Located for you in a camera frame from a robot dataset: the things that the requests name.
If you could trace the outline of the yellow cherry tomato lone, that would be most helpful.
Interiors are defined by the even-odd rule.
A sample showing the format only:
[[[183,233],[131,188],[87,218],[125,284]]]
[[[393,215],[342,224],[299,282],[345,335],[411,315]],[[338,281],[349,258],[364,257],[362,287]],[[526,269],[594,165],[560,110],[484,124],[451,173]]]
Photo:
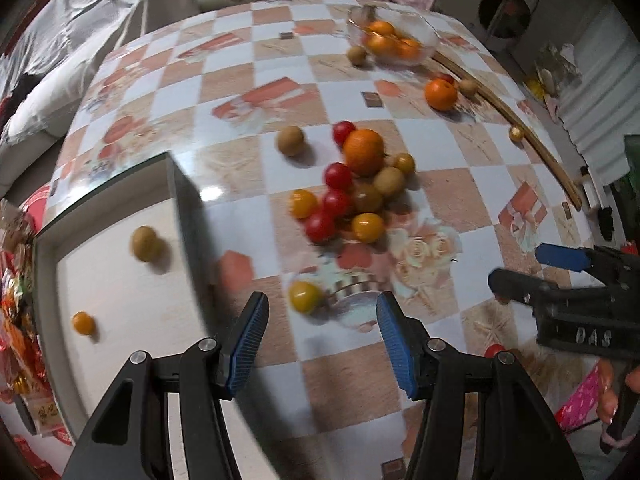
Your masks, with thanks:
[[[288,288],[288,300],[296,312],[311,314],[324,303],[324,293],[314,283],[294,281]]]

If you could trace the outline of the yellow cherry tomato cluster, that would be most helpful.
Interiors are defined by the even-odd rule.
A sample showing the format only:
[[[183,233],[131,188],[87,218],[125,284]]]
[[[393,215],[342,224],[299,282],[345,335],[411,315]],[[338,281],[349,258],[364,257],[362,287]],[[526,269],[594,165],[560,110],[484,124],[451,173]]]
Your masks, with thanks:
[[[317,196],[304,188],[298,188],[288,196],[288,212],[298,220],[306,220],[319,209]]]
[[[385,222],[373,212],[357,214],[352,218],[352,234],[364,244],[377,242],[386,232]]]

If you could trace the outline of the red tomato bottom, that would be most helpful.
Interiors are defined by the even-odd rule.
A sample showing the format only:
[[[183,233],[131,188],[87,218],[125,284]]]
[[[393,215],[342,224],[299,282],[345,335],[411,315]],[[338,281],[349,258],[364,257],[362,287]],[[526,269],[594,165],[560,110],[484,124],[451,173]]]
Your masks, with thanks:
[[[488,359],[492,359],[494,356],[503,352],[506,348],[503,347],[502,344],[491,344],[484,353],[484,357]]]

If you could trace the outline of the pile of snack packets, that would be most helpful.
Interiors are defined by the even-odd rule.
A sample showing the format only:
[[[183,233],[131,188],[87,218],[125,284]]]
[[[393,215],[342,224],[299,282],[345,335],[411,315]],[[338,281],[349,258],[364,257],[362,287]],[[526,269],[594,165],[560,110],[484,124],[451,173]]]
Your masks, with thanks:
[[[32,216],[1,201],[1,379],[31,434],[60,426],[38,341]]]

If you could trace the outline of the red cherry tomato lower cluster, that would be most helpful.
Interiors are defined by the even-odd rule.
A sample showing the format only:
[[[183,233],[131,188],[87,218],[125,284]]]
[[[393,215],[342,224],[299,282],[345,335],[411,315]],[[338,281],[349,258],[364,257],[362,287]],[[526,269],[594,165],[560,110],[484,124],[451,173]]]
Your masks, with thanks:
[[[322,210],[311,214],[304,223],[306,237],[311,243],[323,244],[336,233],[334,218]]]

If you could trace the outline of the red cherry tomato cluster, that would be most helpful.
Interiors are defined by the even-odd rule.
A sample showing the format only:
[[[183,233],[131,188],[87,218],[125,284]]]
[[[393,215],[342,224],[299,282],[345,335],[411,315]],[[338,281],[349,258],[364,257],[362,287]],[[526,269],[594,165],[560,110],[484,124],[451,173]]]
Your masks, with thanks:
[[[343,190],[330,188],[322,198],[322,210],[331,218],[345,218],[352,214],[352,196]]]
[[[334,218],[322,210],[311,214],[304,223],[306,237],[311,243],[323,244],[336,233]]]

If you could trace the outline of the red cherry tomato middle cluster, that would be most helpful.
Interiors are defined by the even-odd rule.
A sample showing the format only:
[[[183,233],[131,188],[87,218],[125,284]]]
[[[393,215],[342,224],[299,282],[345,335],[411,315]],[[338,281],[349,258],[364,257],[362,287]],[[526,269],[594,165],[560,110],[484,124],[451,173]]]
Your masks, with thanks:
[[[343,190],[330,188],[322,198],[322,210],[331,218],[345,218],[352,214],[352,196]]]

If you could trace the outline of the white shallow box tray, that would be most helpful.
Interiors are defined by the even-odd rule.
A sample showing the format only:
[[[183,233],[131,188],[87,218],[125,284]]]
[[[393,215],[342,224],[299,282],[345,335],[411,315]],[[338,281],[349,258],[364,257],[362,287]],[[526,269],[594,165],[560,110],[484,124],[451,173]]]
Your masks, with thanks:
[[[130,237],[150,226],[156,258],[139,261]],[[56,405],[73,446],[107,388],[136,351],[180,354],[206,337],[224,340],[233,325],[209,281],[203,204],[167,153],[108,180],[50,221],[35,241],[35,311]],[[81,336],[72,316],[96,321]],[[179,398],[167,398],[172,472],[186,470]]]

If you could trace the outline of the long bamboo stick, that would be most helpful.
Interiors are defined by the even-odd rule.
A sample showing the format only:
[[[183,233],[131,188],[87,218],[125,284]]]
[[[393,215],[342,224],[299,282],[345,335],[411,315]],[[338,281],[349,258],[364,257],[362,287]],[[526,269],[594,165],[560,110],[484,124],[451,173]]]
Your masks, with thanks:
[[[521,130],[526,142],[534,149],[540,159],[553,174],[553,177],[555,177],[555,180],[557,180],[559,185],[561,185],[565,195],[570,199],[575,209],[581,210],[582,198],[578,193],[576,185],[574,185],[572,179],[568,176],[566,171],[551,154],[548,148],[541,142],[535,131],[532,128],[529,128],[529,126],[518,117],[518,114],[516,114],[512,108],[508,107],[502,99],[496,96],[495,93],[486,86],[486,84],[483,84],[460,65],[451,61],[450,58],[446,57],[446,55],[436,51],[433,54],[432,59],[460,79],[469,79],[477,84],[477,93],[495,107],[495,109],[498,110],[504,118],[506,118],[511,126],[518,127]]]

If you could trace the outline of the red cherry tomato centre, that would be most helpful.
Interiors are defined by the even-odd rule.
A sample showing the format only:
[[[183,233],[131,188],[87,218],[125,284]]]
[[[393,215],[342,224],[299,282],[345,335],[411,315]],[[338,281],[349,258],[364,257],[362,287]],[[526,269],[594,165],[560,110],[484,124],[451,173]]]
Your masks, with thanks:
[[[334,162],[326,167],[323,174],[324,183],[332,190],[349,192],[354,185],[352,170],[341,162]]]

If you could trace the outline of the red tomato behind edge orange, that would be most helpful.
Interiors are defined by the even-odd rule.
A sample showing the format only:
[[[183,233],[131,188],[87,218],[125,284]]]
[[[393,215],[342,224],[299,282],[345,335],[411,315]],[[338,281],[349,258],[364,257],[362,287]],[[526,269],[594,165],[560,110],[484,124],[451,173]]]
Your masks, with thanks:
[[[449,75],[449,74],[438,73],[435,76],[435,78],[443,80],[443,81],[446,81],[446,82],[448,82],[448,84],[455,84],[456,83],[456,81],[454,80],[454,77]]]

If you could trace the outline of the round black red fan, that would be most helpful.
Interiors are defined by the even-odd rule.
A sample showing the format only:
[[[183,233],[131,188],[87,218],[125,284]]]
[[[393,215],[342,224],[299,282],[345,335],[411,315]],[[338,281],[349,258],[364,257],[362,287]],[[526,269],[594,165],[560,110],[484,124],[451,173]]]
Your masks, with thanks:
[[[528,29],[532,10],[526,0],[480,0],[478,20],[486,39],[518,39]]]

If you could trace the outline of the clear glass fruit bowl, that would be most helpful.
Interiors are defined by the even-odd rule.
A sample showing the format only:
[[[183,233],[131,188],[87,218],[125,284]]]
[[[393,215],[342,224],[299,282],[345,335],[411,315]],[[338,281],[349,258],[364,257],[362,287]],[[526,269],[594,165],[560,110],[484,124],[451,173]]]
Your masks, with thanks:
[[[412,38],[422,44],[422,54],[419,61],[406,62],[400,60],[397,55],[393,58],[377,58],[373,56],[363,45],[369,33],[367,24],[376,21],[390,22],[395,27],[394,37]],[[375,63],[397,67],[414,67],[426,62],[433,56],[440,44],[439,33],[424,18],[423,15],[413,11],[394,10],[375,6],[374,4],[363,4],[362,6],[352,6],[347,13],[346,29],[349,44],[351,46],[364,47],[368,52],[368,57]]]

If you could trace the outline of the orange in bowl top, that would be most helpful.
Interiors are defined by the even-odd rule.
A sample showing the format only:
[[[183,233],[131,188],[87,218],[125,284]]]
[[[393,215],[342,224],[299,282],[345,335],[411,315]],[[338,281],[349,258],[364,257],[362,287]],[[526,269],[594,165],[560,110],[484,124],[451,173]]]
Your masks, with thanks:
[[[395,27],[390,22],[376,20],[367,24],[367,32],[369,34],[375,34],[380,36],[394,36]]]

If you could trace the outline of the white grey sofa cushion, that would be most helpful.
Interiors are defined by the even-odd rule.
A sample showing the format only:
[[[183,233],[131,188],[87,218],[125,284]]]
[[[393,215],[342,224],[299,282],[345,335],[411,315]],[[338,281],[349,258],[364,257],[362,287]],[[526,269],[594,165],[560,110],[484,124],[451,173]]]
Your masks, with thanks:
[[[198,14],[195,0],[51,0],[1,59],[1,189],[64,138],[114,49]]]

